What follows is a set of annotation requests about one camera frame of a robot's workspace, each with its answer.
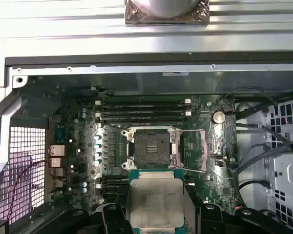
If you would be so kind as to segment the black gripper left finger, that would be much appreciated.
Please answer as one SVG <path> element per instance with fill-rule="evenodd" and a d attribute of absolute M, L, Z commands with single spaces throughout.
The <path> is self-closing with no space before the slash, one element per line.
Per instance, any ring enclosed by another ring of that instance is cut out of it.
<path fill-rule="evenodd" d="M 89 214 L 83 209 L 71 209 L 54 220 L 54 234 L 130 234 L 131 225 L 125 217 L 129 187 L 120 187 L 116 203 L 104 205 Z"/>

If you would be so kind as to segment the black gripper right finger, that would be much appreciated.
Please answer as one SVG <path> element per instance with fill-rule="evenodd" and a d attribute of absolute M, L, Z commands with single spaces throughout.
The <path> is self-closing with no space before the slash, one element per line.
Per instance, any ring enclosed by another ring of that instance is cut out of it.
<path fill-rule="evenodd" d="M 293 230 L 251 209 L 240 208 L 233 215 L 215 204 L 203 203 L 195 189 L 187 189 L 194 205 L 195 234 L 292 234 Z"/>

